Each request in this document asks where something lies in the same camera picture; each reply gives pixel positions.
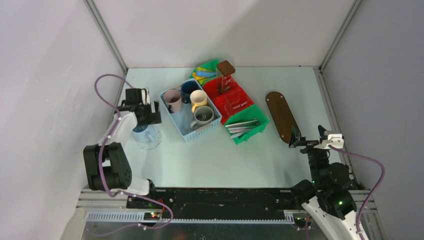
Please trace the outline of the light blue ceramic mug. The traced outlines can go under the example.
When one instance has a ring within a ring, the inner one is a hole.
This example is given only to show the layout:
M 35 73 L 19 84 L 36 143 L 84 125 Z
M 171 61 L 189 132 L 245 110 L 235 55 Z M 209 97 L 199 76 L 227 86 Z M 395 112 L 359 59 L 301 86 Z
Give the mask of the light blue ceramic mug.
M 157 137 L 153 125 L 138 125 L 132 130 L 131 135 L 140 143 L 153 143 L 156 141 Z

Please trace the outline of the pink ceramic mug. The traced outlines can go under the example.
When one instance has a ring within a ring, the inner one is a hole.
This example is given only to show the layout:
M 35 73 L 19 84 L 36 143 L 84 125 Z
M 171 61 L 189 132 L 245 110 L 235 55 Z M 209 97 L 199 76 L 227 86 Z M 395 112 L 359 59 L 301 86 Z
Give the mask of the pink ceramic mug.
M 183 108 L 182 95 L 179 90 L 166 91 L 163 94 L 163 100 L 170 114 L 177 113 Z

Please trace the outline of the light blue plastic basket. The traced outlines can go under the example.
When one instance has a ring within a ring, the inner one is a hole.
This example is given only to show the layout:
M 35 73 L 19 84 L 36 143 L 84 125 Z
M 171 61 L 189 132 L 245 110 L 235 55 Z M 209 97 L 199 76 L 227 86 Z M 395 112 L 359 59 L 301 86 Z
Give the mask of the light blue plastic basket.
M 186 81 L 184 81 L 183 83 L 187 82 L 187 81 L 191 81 L 191 80 L 195 80 L 193 78 L 188 79 Z M 220 120 L 222 119 L 221 114 L 218 112 L 218 109 L 215 107 L 215 105 L 212 103 L 212 101 L 210 100 L 209 97 L 207 97 L 207 105 L 213 109 L 214 114 L 215 114 L 215 118 L 214 120 L 212 120 L 210 123 L 207 123 L 204 126 L 201 126 L 200 128 L 197 128 L 195 130 L 190 129 L 190 124 L 191 122 L 194 120 L 194 113 L 192 113 L 192 104 L 190 103 L 182 103 L 182 109 L 179 112 L 176 113 L 169 113 L 166 107 L 166 104 L 163 100 L 163 95 L 166 91 L 171 90 L 171 89 L 175 89 L 181 92 L 181 86 L 182 84 L 169 88 L 167 90 L 163 90 L 159 96 L 160 99 L 162 101 L 162 103 L 164 104 L 166 111 L 168 113 L 168 115 L 171 117 L 172 122 L 174 123 L 175 127 L 177 128 L 179 134 L 181 135 L 181 137 L 183 138 L 183 140 L 185 142 L 189 142 L 194 140 L 195 138 L 200 137 L 201 135 L 206 134 L 208 131 L 213 130 L 214 128 L 218 127 L 218 125 L 220 125 Z M 198 90 L 203 90 L 203 88 L 201 87 L 201 85 L 197 82 L 199 89 Z

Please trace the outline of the grey ceramic mug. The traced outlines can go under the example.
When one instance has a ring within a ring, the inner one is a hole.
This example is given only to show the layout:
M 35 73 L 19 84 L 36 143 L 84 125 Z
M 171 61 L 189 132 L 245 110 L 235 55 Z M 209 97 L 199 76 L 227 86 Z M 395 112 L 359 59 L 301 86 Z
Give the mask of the grey ceramic mug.
M 190 129 L 198 129 L 215 119 L 215 112 L 209 106 L 200 106 L 194 111 L 194 120 L 190 123 Z

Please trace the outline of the green bin with toothbrushes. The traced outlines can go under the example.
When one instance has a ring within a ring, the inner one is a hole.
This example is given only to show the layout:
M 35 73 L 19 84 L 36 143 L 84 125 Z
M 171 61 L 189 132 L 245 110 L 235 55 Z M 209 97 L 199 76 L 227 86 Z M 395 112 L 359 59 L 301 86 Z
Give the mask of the green bin with toothbrushes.
M 262 110 L 253 104 L 230 116 L 224 127 L 236 145 L 247 141 L 255 134 L 262 133 L 269 119 Z

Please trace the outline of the clear glass rectangular container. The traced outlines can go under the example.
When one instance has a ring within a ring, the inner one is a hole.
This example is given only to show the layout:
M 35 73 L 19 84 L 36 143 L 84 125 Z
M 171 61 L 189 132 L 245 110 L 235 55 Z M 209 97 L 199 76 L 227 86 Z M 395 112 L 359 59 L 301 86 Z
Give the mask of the clear glass rectangular container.
M 250 97 L 241 88 L 235 88 L 223 95 L 223 107 L 225 113 L 232 116 L 253 104 Z

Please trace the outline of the glass jar with brown lid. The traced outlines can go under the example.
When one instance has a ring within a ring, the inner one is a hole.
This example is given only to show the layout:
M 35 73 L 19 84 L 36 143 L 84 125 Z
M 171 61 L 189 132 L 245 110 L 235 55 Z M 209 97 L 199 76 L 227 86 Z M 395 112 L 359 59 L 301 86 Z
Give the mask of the glass jar with brown lid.
M 216 66 L 216 82 L 217 89 L 221 94 L 224 94 L 230 89 L 229 82 L 232 80 L 232 75 L 236 72 L 235 67 L 228 61 L 224 60 Z

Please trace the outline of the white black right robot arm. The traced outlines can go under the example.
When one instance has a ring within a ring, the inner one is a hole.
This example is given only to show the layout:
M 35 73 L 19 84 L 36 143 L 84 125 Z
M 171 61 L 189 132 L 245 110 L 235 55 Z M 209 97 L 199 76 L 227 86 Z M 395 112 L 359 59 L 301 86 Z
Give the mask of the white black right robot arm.
M 330 151 L 344 147 L 341 133 L 318 126 L 320 138 L 307 140 L 296 126 L 291 128 L 289 147 L 303 147 L 311 180 L 304 179 L 291 187 L 291 204 L 305 209 L 329 240 L 366 240 L 367 234 L 359 220 L 357 204 L 349 192 L 353 181 L 349 167 L 330 163 Z

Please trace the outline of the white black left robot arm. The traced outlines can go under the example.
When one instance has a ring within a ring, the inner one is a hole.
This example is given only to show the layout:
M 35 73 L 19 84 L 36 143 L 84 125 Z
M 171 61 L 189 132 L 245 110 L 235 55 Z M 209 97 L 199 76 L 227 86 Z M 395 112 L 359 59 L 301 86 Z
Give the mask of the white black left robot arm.
M 134 140 L 144 150 L 156 148 L 162 139 L 157 124 L 162 122 L 158 101 L 150 100 L 147 88 L 128 88 L 121 105 L 114 110 L 112 124 L 95 145 L 83 149 L 88 187 L 93 191 L 110 191 L 111 195 L 139 195 L 145 208 L 153 208 L 158 194 L 149 179 L 133 175 L 136 158 L 126 156 L 124 146 Z

